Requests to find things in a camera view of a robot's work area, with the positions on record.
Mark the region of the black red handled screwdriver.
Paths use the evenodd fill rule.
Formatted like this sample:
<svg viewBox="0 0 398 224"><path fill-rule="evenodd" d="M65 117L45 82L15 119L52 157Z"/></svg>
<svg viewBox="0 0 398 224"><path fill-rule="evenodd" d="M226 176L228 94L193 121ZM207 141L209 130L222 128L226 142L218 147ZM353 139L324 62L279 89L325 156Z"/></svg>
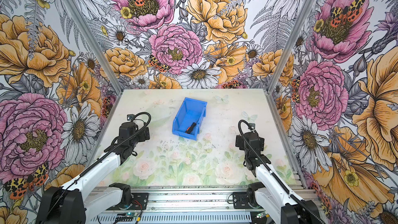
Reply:
<svg viewBox="0 0 398 224"><path fill-rule="evenodd" d="M197 125L197 123L196 123L196 122L193 122L193 123L191 124L191 126L185 131L185 133L191 134L192 131L195 129L196 125Z"/></svg>

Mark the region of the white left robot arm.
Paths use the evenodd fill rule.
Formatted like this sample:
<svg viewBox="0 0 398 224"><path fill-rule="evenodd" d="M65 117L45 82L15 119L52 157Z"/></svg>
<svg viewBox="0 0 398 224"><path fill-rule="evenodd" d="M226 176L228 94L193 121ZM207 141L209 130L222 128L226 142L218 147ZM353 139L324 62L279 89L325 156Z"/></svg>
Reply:
<svg viewBox="0 0 398 224"><path fill-rule="evenodd" d="M93 195L95 187L130 156L135 156L139 142L150 139L148 122L139 128L125 122L119 135L92 165L59 187L50 187L42 196L36 218L38 224L85 224L105 210L117 206L130 207L134 200L129 185L113 183Z"/></svg>

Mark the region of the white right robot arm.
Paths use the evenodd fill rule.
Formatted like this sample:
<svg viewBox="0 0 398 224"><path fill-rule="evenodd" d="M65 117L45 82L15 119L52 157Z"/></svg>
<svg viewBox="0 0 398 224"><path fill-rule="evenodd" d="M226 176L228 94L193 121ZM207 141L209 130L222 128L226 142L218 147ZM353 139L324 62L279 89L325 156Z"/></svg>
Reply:
<svg viewBox="0 0 398 224"><path fill-rule="evenodd" d="M236 136L235 146L245 152L244 166L258 180L247 189L252 206L263 208L276 224L324 223L317 205L294 192L262 154L264 139L257 132L241 132Z"/></svg>

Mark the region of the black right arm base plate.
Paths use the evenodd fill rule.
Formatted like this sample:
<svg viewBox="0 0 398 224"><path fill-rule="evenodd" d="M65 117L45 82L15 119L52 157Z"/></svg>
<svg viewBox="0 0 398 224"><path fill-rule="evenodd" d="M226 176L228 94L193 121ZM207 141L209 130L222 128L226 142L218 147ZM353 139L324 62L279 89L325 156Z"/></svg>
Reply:
<svg viewBox="0 0 398 224"><path fill-rule="evenodd" d="M245 192L233 192L232 204L234 209L253 209Z"/></svg>

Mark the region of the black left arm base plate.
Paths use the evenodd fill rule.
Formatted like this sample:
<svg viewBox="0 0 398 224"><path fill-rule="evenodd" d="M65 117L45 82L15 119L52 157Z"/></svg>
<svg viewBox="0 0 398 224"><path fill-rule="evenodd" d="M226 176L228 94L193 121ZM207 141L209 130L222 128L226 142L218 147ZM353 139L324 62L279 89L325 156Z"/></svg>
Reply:
<svg viewBox="0 0 398 224"><path fill-rule="evenodd" d="M149 193L132 193L132 203L130 210L146 210Z"/></svg>

